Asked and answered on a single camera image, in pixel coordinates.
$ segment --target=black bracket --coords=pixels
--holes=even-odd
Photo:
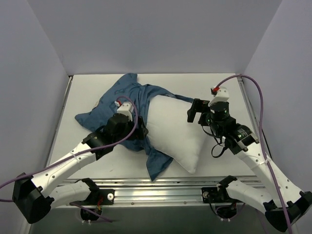
[[[224,200],[220,191],[218,191],[217,187],[204,187],[201,188],[201,197],[203,203],[233,203],[236,202],[236,199],[228,198]]]
[[[144,140],[146,138],[148,130],[145,127],[143,117],[138,116],[137,121],[138,128],[134,130],[127,140]],[[108,119],[107,125],[102,125],[90,133],[83,139],[82,143],[87,144],[90,148],[109,145],[125,138],[132,131],[133,127],[134,123],[129,121],[127,116],[116,113]],[[99,160],[104,155],[113,151],[113,149],[114,146],[111,146],[101,150],[93,150],[91,153],[95,153],[96,159]]]
[[[113,205],[115,200],[114,189],[100,189],[98,185],[90,178],[81,180],[89,186],[91,193],[84,201],[77,201],[79,205],[97,205],[101,201],[100,205]]]
[[[208,104],[209,104],[209,101],[207,100],[200,100],[198,98],[195,98],[192,102],[191,108],[187,111],[187,122],[193,123],[197,112],[199,113],[210,112],[210,108],[208,107]]]
[[[294,224],[300,219],[312,206],[311,192],[300,192],[299,194],[301,197],[295,203],[291,201],[287,202],[287,213],[291,224]],[[273,201],[266,202],[263,205],[267,210],[265,212],[265,217],[268,222],[280,232],[285,232],[287,230],[287,223],[283,209],[276,207]]]

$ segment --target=white table surface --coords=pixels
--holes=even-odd
[[[211,100],[210,88],[232,74],[139,74],[138,82],[153,84],[168,89],[174,94]],[[50,163],[55,162],[72,150],[90,132],[74,119],[76,114],[89,112],[98,99],[122,75],[75,75],[72,81],[64,113],[53,147]],[[230,114],[237,122],[253,129],[243,95],[237,79],[227,81],[230,93]],[[254,173],[240,159],[227,150],[220,158],[212,158],[213,138],[207,138],[201,151],[195,174],[189,174],[175,160],[158,178],[254,176]],[[135,153],[123,146],[114,150],[95,163],[89,164],[70,178],[89,177],[92,179],[149,178],[146,169],[147,156],[144,151]]]

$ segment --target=red tip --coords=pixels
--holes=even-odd
[[[220,87],[215,87],[214,89],[213,89],[213,92],[216,92],[216,91],[218,91],[220,89]]]

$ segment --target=white wall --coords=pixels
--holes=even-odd
[[[0,184],[44,165],[67,74],[26,0],[0,1]],[[13,186],[0,190],[12,197]],[[22,215],[0,203],[0,232],[19,233]]]
[[[67,73],[243,71],[281,0],[28,0]]]
[[[264,133],[277,165],[304,191],[312,191],[312,1],[283,0],[246,72],[264,95]],[[246,82],[259,113],[258,93]],[[312,211],[298,221],[312,230]]]

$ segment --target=metal frame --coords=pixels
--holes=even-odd
[[[59,117],[54,140],[51,146],[47,166],[52,157],[52,151],[59,131],[60,121],[66,106],[71,83],[74,77],[70,77],[68,87],[65,93],[65,99],[62,111]],[[244,97],[244,101],[253,125],[254,131],[257,132],[257,122],[252,111],[251,105],[246,95],[244,84],[241,78],[238,83]],[[94,179],[92,180],[101,188],[112,188],[116,190],[114,207],[127,206],[161,206],[161,205],[202,205],[201,192],[202,187],[215,187],[223,177],[187,177],[187,178],[160,178],[155,182],[149,179]],[[255,188],[263,188],[261,182],[256,176],[239,176],[239,179]],[[74,183],[72,179],[65,180],[60,185]]]

